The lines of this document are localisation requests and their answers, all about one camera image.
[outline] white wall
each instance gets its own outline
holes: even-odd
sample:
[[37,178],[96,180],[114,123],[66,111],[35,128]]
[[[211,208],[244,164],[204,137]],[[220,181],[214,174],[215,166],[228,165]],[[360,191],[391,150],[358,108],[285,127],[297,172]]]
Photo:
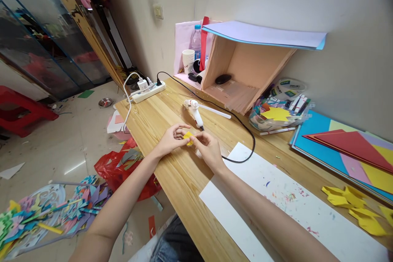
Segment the white wall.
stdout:
[[[193,0],[111,1],[131,59],[150,76],[171,73],[174,24],[192,20]],[[163,21],[153,3],[163,5]],[[298,50],[280,76],[306,82],[317,111],[393,140],[392,0],[198,0],[197,19],[204,15],[329,32],[323,51]]]
[[13,69],[0,60],[0,85],[6,86],[32,100],[41,100],[48,97],[48,94],[39,86],[31,84],[20,76]]

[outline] black computer mouse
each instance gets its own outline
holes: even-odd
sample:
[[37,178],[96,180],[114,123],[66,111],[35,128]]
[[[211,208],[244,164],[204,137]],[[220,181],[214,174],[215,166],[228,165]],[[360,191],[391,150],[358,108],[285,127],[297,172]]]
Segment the black computer mouse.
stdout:
[[229,74],[223,74],[223,75],[221,75],[221,76],[218,76],[218,77],[216,78],[216,81],[215,81],[215,82],[216,82],[216,84],[221,85],[221,84],[224,84],[224,83],[228,82],[231,78],[232,78],[231,75],[229,75]]

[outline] paint-splattered paper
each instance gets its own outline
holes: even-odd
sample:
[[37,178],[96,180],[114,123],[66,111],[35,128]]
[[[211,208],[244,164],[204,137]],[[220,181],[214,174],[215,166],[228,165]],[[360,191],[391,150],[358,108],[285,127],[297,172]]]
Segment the paint-splattered paper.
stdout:
[[[229,158],[243,160],[250,152],[238,143]],[[243,181],[307,229],[340,261],[388,262],[384,246],[259,155],[254,153],[241,165],[224,162]],[[282,261],[216,176],[199,197],[250,261]]]

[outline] white paper sheet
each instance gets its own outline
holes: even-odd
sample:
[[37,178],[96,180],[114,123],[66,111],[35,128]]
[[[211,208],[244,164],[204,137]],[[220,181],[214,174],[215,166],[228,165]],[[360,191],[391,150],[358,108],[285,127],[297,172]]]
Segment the white paper sheet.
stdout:
[[209,24],[204,27],[246,43],[267,43],[317,48],[326,37],[326,33],[273,29],[238,21]]
[[[250,152],[238,142],[229,158],[243,160]],[[243,181],[307,229],[340,261],[388,262],[383,245],[259,155],[254,153],[242,164],[224,162]],[[250,261],[282,261],[216,176],[199,197]]]
[[12,176],[14,176],[24,165],[25,163],[19,164],[18,166],[12,167],[10,169],[4,170],[0,172],[0,177],[4,179],[11,179]]

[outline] wall switch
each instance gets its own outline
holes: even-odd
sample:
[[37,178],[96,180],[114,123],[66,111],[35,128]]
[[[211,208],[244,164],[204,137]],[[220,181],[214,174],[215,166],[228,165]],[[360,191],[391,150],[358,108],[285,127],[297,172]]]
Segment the wall switch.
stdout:
[[153,6],[154,9],[154,15],[157,19],[164,19],[164,12],[163,12],[163,7],[162,5],[154,5]]

